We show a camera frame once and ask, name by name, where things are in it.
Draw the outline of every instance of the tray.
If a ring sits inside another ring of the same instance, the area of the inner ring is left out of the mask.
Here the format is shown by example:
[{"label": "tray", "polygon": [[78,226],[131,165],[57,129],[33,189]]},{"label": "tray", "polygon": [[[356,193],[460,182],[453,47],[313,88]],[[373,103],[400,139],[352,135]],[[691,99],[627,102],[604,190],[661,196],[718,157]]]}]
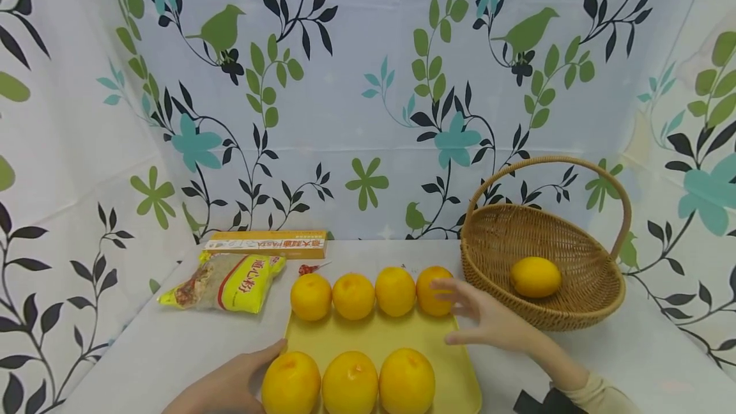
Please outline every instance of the tray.
[{"label": "tray", "polygon": [[[464,346],[447,346],[446,333],[455,331],[455,317],[434,318],[414,308],[400,318],[391,318],[378,309],[360,321],[348,321],[332,312],[318,322],[306,322],[293,313],[286,327],[289,351],[303,351],[314,358],[320,374],[330,362],[349,350],[362,351],[381,371],[383,360],[402,347],[422,352],[434,367],[436,391],[427,414],[478,414],[481,394],[473,365]],[[374,413],[385,411],[376,403]],[[321,405],[314,414],[328,414]]]}]

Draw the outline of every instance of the plastic bag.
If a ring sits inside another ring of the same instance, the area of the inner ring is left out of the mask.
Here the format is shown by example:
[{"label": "plastic bag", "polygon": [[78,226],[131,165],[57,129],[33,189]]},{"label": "plastic bag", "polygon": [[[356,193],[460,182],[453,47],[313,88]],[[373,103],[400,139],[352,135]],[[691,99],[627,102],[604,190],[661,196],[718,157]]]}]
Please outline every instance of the plastic bag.
[{"label": "plastic bag", "polygon": [[274,277],[286,264],[282,256],[206,254],[192,278],[158,298],[179,309],[261,312]]}]

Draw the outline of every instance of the woven basket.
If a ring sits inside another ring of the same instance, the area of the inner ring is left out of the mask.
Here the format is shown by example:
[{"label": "woven basket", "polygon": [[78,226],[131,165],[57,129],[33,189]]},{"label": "woven basket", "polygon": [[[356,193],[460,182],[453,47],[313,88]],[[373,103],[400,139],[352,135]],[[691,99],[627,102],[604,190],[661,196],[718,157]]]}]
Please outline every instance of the woven basket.
[{"label": "woven basket", "polygon": [[[595,171],[618,191],[624,205],[624,222],[609,254],[584,230],[560,217],[516,204],[495,204],[475,209],[484,192],[503,176],[539,163],[565,162]],[[624,301],[624,277],[615,259],[631,225],[631,202],[609,172],[579,158],[529,158],[494,174],[470,201],[461,231],[465,279],[497,298],[542,331],[587,328],[614,313]],[[510,284],[510,268],[527,256],[550,259],[562,273],[562,287],[553,296],[528,299]]]}]

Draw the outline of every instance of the beige sleeve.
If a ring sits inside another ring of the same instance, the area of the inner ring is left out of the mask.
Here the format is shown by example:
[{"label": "beige sleeve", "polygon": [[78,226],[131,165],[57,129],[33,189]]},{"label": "beige sleeve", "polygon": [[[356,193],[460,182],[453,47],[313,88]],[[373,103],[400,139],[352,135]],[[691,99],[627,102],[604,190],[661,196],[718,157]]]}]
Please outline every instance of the beige sleeve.
[{"label": "beige sleeve", "polygon": [[573,403],[589,414],[639,414],[633,402],[609,381],[593,372],[580,390],[561,390]]}]

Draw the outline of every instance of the lemon in basket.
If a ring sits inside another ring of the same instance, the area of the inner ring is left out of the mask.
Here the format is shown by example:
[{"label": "lemon in basket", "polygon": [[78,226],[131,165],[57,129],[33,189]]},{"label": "lemon in basket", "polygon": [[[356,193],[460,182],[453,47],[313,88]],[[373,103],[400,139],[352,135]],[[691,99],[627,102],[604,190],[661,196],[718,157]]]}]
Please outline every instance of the lemon in basket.
[{"label": "lemon in basket", "polygon": [[370,280],[359,273],[346,273],[332,289],[335,310],[348,320],[362,320],[373,311],[376,292]]},{"label": "lemon in basket", "polygon": [[323,319],[330,312],[332,289],[318,273],[302,275],[291,286],[291,310],[305,321]]},{"label": "lemon in basket", "polygon": [[378,393],[388,414],[425,414],[432,406],[434,389],[432,364],[416,350],[400,348],[381,366]]},{"label": "lemon in basket", "polygon": [[310,414],[319,396],[321,378],[312,357],[290,351],[274,360],[263,376],[261,400],[268,414]]},{"label": "lemon in basket", "polygon": [[510,268],[510,283],[521,296],[546,298],[562,285],[562,274],[557,265],[543,257],[530,256]]},{"label": "lemon in basket", "polygon": [[417,278],[417,299],[418,306],[425,312],[434,317],[446,316],[452,309],[452,302],[440,301],[435,296],[442,293],[435,289],[430,289],[429,284],[434,279],[451,279],[452,274],[444,267],[435,265],[434,267],[422,270]]},{"label": "lemon in basket", "polygon": [[346,351],[326,367],[323,404],[329,414],[370,414],[378,396],[378,372],[368,356]]},{"label": "lemon in basket", "polygon": [[399,267],[387,267],[376,279],[378,307],[390,317],[404,316],[413,308],[417,287],[410,273]]}]

